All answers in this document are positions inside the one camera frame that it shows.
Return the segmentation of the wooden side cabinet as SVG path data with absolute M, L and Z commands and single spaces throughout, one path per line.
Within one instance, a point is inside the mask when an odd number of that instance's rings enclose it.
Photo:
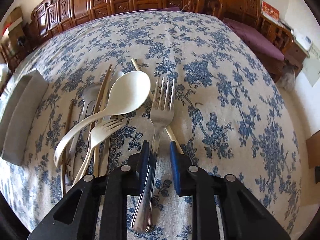
M 297 68 L 303 68 L 303 61 L 309 57 L 309 53 L 295 40 L 291 46 L 285 51 L 285 62 L 296 66 Z

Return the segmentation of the stainless steel fork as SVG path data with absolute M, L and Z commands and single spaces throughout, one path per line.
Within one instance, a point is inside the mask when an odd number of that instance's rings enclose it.
M 154 127 L 152 145 L 150 148 L 150 155 L 148 160 L 148 172 L 144 183 L 144 189 L 139 197 L 135 213 L 132 219 L 132 229 L 137 233 L 146 233 L 150 230 L 152 220 L 152 194 L 153 184 L 156 171 L 157 153 L 161 134 L 165 127 L 170 124 L 174 118 L 174 94 L 175 94 L 175 80 L 157 79 L 154 91 L 154 100 L 152 107 L 161 110 L 165 113 L 167 120 L 164 121 L 164 127 L 156 121 L 156 110 L 150 111 L 150 121 Z

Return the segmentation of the long carved wooden bench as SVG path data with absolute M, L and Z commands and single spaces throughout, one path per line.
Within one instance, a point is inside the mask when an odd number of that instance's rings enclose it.
M 114 14 L 152 9 L 201 12 L 204 0 L 43 0 L 31 13 L 36 45 L 77 25 Z

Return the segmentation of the red gift box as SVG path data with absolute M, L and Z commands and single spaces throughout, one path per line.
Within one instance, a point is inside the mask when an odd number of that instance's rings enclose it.
M 261 13 L 269 18 L 270 20 L 274 21 L 274 22 L 278 22 L 279 21 L 279 10 L 276 9 L 275 7 L 271 6 L 270 4 L 268 4 L 265 1 L 262 1 L 261 4 Z

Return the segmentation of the white plastic fork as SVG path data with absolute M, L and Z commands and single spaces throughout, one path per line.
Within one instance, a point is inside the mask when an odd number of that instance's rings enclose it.
M 88 136 L 88 151 L 86 157 L 73 181 L 72 186 L 75 186 L 76 183 L 85 175 L 85 172 L 91 161 L 94 148 L 99 146 L 105 139 L 121 129 L 124 125 L 125 122 L 123 121 L 111 119 L 97 124 L 97 126 L 91 130 Z

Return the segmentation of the round steel spoon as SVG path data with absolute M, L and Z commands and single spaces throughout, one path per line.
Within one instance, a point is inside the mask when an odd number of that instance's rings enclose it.
M 108 97 L 109 97 L 110 90 L 111 90 L 112 86 L 123 75 L 124 75 L 124 73 L 122 71 L 118 71 L 118 72 L 114 73 L 114 75 L 112 76 L 112 79 L 111 79 L 109 87 L 108 87 L 108 93 L 107 93 L 107 96 L 105 98 L 107 101 L 108 101 Z M 110 119 L 111 119 L 110 116 L 104 116 L 102 119 L 99 120 L 99 122 L 110 120 Z

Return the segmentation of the grey fluffy duster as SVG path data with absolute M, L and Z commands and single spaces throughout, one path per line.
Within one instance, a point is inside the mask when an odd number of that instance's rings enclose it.
M 291 92 L 295 87 L 295 83 L 296 76 L 294 67 L 291 65 L 285 66 L 283 68 L 282 76 L 276 82 L 276 86 L 286 90 L 287 92 Z

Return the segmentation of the stacked cardboard boxes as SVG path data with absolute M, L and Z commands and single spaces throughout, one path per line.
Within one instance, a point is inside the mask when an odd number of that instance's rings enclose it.
M 23 14 L 21 7 L 16 7 L 4 22 L 3 36 L 1 45 L 7 55 L 13 56 L 18 51 L 18 39 L 24 36 L 23 32 Z

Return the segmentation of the blue floral tablecloth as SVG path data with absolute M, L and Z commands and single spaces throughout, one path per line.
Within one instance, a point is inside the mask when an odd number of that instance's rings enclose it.
M 51 38 L 1 117 L 1 196 L 28 239 L 289 239 L 283 98 L 213 16 L 146 11 Z

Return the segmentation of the pale bamboo chopstick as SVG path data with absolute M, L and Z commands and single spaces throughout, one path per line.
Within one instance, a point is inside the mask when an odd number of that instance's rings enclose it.
M 134 65 L 134 67 L 135 67 L 135 69 L 136 69 L 137 71 L 141 71 L 140 68 L 139 68 L 139 66 L 138 66 L 138 64 L 136 63 L 135 59 L 132 58 L 132 59 L 131 59 L 131 62 L 133 63 L 133 65 Z M 151 90 L 150 90 L 150 92 L 149 92 L 149 98 L 150 98 L 150 100 L 153 102 L 154 97 L 153 97 L 153 94 L 152 94 Z M 160 125 L 161 125 L 162 127 L 164 127 L 164 121 L 167 120 L 166 118 L 164 118 L 166 112 L 165 112 L 165 113 L 162 113 L 161 110 L 159 110 L 159 109 L 155 109 L 155 110 L 156 110 L 156 121 L 159 121 L 159 122 L 160 122 Z M 165 127 L 165 130 L 166 130 L 166 132 L 167 132 L 170 140 L 176 142 L 177 151 L 178 151 L 180 154 L 184 154 L 184 152 L 182 151 L 182 149 L 181 149 L 181 147 L 180 147 L 180 145 L 179 145 L 179 143 L 178 143 L 178 140 L 177 140 L 177 138 L 175 137 L 175 134 L 174 134 L 174 132 L 173 132 L 173 130 L 171 129 L 171 127 L 170 127 L 169 124 Z

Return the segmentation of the white router device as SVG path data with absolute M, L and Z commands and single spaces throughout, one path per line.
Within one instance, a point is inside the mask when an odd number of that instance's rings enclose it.
M 302 46 L 303 49 L 305 49 L 306 51 L 310 50 L 312 46 L 312 41 L 308 36 L 302 34 L 297 29 L 294 30 L 293 35 L 295 37 L 295 40 Z

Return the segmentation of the grey metal tray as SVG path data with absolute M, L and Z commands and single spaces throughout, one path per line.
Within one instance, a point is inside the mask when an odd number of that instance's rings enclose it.
M 1 158 L 21 166 L 29 131 L 48 82 L 36 69 L 22 75 L 1 98 Z

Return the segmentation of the brown wooden chopstick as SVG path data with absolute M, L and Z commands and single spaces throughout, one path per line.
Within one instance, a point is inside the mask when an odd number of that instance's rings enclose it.
M 99 93 L 98 93 L 97 100 L 95 102 L 93 114 L 100 112 L 101 108 L 103 108 L 103 106 L 104 106 L 104 104 L 102 102 L 104 100 L 105 91 L 108 88 L 108 84 L 110 83 L 111 74 L 112 74 L 112 65 L 109 66 L 109 68 L 106 72 L 106 75 L 103 79 L 103 82 L 101 84 L 101 87 L 99 89 Z

